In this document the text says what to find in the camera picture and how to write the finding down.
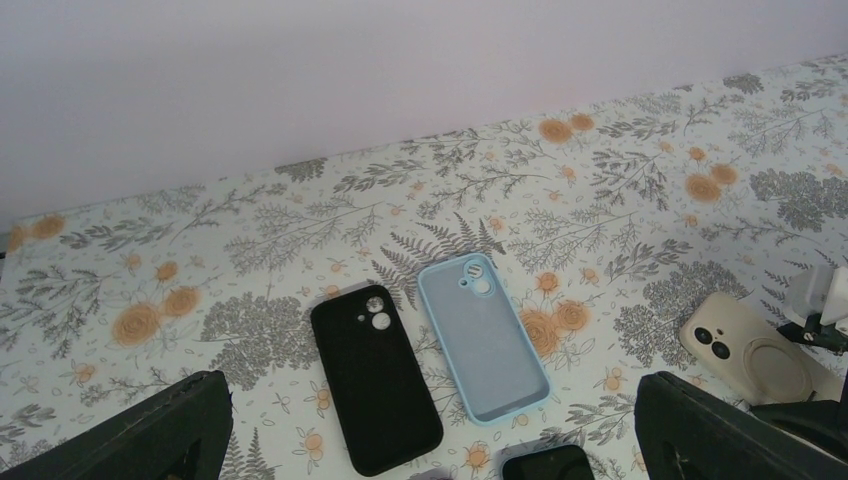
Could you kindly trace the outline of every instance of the silicone case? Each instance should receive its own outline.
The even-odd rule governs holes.
[[[696,329],[710,333],[698,341]],[[707,370],[750,405],[836,400],[841,378],[783,337],[756,312],[736,298],[716,292],[704,300],[680,328],[680,343]],[[730,355],[719,358],[713,344],[726,345]]]
[[[475,290],[480,281],[491,286],[485,294]],[[418,286],[472,422],[491,425],[550,396],[550,379],[487,256],[427,267]]]
[[[383,300],[385,330],[366,302]],[[436,448],[442,421],[392,297],[373,285],[312,310],[312,331],[353,468],[371,477]]]

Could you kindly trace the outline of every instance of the beige phone case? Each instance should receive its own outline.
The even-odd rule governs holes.
[[[842,395],[840,378],[725,293],[707,297],[679,336],[686,350],[751,405],[838,401]],[[726,359],[717,355],[726,352],[717,342],[729,350]]]

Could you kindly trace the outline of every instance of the light blue phone case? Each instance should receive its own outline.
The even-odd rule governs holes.
[[[427,267],[418,288],[472,422],[491,425],[547,400],[550,379],[487,256]]]

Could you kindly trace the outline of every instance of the phone screen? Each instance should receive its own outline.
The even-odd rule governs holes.
[[[577,445],[565,445],[520,457],[504,463],[503,480],[594,480],[586,452]]]

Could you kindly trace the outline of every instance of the printed table cover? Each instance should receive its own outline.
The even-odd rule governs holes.
[[[308,316],[368,281],[402,309],[445,426],[383,478],[497,478],[566,442],[599,479],[646,478],[639,378],[670,370],[744,408],[677,329],[714,291],[785,322],[788,278],[848,263],[846,171],[842,55],[23,219],[0,283],[0,469],[220,369],[222,478],[355,477]],[[486,428],[416,286],[472,251],[497,264],[555,387]]]

